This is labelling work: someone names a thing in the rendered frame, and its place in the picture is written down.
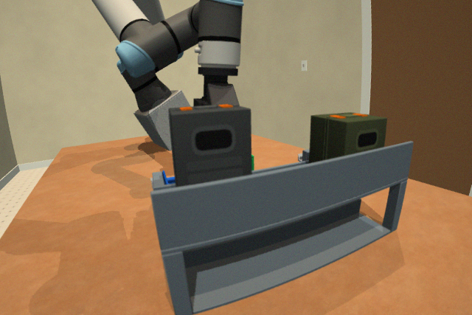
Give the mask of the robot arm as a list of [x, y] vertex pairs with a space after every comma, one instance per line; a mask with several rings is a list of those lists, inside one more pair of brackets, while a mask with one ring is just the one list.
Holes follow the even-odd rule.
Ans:
[[120, 42], [117, 67], [141, 112], [171, 95], [156, 73], [196, 44], [201, 67], [240, 65], [243, 0], [200, 0], [167, 19], [159, 0], [92, 1]]

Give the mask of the blue bin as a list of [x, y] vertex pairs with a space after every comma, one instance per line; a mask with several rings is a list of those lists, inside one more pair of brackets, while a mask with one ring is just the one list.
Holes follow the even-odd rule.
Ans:
[[164, 178], [163, 178], [163, 179], [164, 179], [164, 183], [166, 182], [165, 184], [173, 184], [173, 183], [175, 183], [175, 178], [174, 178], [174, 177], [167, 178], [164, 170], [162, 171], [162, 175], [163, 175], [163, 177], [164, 177]]

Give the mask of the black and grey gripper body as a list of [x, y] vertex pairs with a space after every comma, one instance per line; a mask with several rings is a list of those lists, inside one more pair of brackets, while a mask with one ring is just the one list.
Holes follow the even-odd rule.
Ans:
[[[207, 102], [207, 84], [208, 83], [227, 83], [228, 76], [237, 76], [238, 69], [198, 67], [198, 75], [204, 76], [204, 96], [202, 98], [193, 98], [193, 106], [208, 105]], [[207, 74], [207, 75], [204, 75]], [[228, 75], [228, 76], [220, 76]]]

